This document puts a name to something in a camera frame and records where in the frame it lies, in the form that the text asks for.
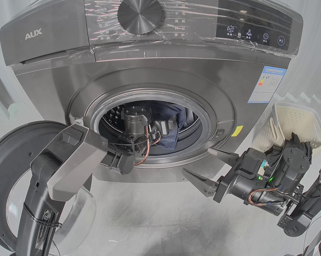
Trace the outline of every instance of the aux logo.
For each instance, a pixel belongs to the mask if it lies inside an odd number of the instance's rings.
[[[35,37],[35,36],[37,36],[39,34],[42,34],[41,29],[35,30],[34,34],[32,32],[30,32],[30,34],[27,33],[26,36],[25,36],[25,39],[33,38],[33,37]]]

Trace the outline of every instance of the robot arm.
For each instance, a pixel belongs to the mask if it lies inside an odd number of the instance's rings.
[[[218,181],[183,169],[183,175],[206,197],[220,203],[226,194],[242,199],[244,204],[259,207],[276,216],[284,209],[278,226],[286,235],[302,235],[312,218],[321,210],[321,183],[319,178],[303,194],[301,179],[310,167],[312,148],[301,143],[297,135],[286,140],[284,147],[273,147],[266,153],[248,148],[241,156],[216,149],[208,152],[232,168]],[[288,215],[291,207],[297,205]]]
[[[125,110],[125,132],[109,143],[90,129],[73,124],[61,131],[31,162],[32,178],[18,228],[17,256],[47,256],[65,202],[83,186],[98,164],[128,174],[150,147],[169,134],[173,122],[151,121],[151,112],[131,106]]]

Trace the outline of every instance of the rotary knob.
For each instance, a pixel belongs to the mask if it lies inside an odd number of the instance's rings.
[[[118,8],[118,21],[128,32],[145,34],[160,24],[162,14],[157,0],[124,0]]]

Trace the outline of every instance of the orange wire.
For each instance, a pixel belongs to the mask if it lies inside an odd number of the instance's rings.
[[[258,190],[253,190],[249,195],[248,195],[248,202],[252,205],[252,206],[257,206],[257,207],[261,207],[261,206],[265,206],[264,203],[254,203],[252,201],[252,195],[254,193],[257,193],[258,191],[275,191],[278,190],[278,187],[276,188],[271,188],[271,189],[258,189]]]
[[[149,152],[150,152],[149,130],[148,130],[147,126],[146,126],[146,138],[147,138],[147,143],[148,143],[148,149],[146,151],[146,155],[144,156],[143,160],[141,162],[136,163],[135,166],[138,166],[138,165],[142,164],[148,158],[148,155],[149,155]]]
[[[160,139],[161,139],[161,134],[159,134],[159,139],[157,139],[156,142],[152,143],[151,146],[157,144],[157,143],[160,141]]]

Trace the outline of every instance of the control panel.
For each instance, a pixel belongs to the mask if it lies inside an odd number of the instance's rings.
[[[280,9],[260,0],[85,0],[90,45],[184,40],[288,50],[295,20]]]
[[[287,50],[292,18],[251,0],[218,0],[216,37]]]

